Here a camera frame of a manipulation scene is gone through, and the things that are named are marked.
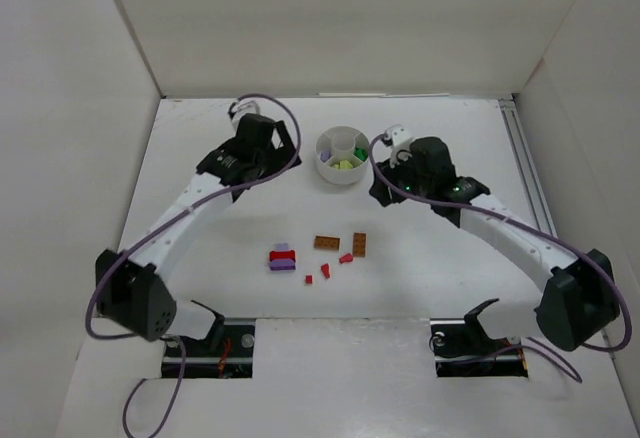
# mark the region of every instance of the white backdrop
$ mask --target white backdrop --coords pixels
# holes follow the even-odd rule
[[[55,433],[159,99],[112,0],[0,0],[0,436]]]
[[[558,233],[609,255],[640,328],[640,0],[576,0],[518,108]],[[622,326],[609,328],[618,342]],[[616,354],[640,423],[640,340]]]
[[[163,93],[516,92],[573,0],[122,0]]]

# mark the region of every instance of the round container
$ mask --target round container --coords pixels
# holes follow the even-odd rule
[[[320,176],[335,185],[351,185],[360,181],[367,173],[369,157],[360,160],[354,155],[356,148],[369,152],[369,140],[355,128],[336,126],[325,131],[316,142],[316,167]],[[331,153],[331,157],[323,161],[327,152]],[[345,160],[351,163],[352,169],[333,168],[333,165]]]

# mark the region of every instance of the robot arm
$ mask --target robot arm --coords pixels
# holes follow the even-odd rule
[[[388,129],[382,141],[391,147],[391,157],[378,163],[378,168],[392,185],[432,200],[431,208],[436,214],[490,244],[542,292],[540,304],[517,321],[522,323],[520,335],[529,335],[534,331],[532,327],[537,327],[538,334],[541,332],[558,348],[572,351],[618,317],[620,308],[611,289],[591,267],[555,243],[520,230],[505,219],[471,209],[492,210],[522,222],[482,183],[456,175],[442,140],[414,139],[398,125]],[[405,200],[377,175],[369,193],[382,206]],[[438,206],[443,202],[460,206]],[[611,264],[604,254],[592,250],[587,255],[612,276]],[[447,346],[436,349],[436,353],[458,356],[495,351],[497,340],[506,336],[504,326],[496,320],[483,322],[481,312],[496,301],[482,303],[463,319],[452,320],[447,328]],[[438,336],[444,334],[442,330],[436,332],[441,333]]]
[[[98,312],[148,341],[163,335],[192,338],[213,349],[222,334],[224,316],[195,302],[175,300],[167,288],[178,260],[198,236],[198,231],[218,218],[244,190],[229,188],[271,176],[295,155],[296,149],[284,122],[255,113],[236,113],[236,136],[210,152],[196,167],[196,174],[178,199],[150,230],[179,214],[188,216],[166,227],[119,266],[97,304]],[[280,145],[273,144],[274,131]],[[298,158],[294,166],[300,164]],[[216,192],[213,199],[193,206]],[[122,252],[105,250],[96,260],[96,283]]]

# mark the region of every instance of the red lego brick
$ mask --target red lego brick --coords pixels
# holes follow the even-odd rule
[[[269,261],[273,260],[293,260],[296,261],[296,252],[289,251],[272,251],[269,253]]]
[[[343,263],[351,263],[353,261],[353,255],[351,253],[347,253],[346,255],[341,257],[339,261],[341,265]]]

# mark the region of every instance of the orange lego brick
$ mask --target orange lego brick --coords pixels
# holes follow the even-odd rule
[[[357,256],[358,258],[364,258],[365,256],[367,256],[366,233],[353,234],[353,256]]]
[[[321,250],[338,251],[340,249],[340,238],[316,236],[316,239],[313,242],[313,247]]]

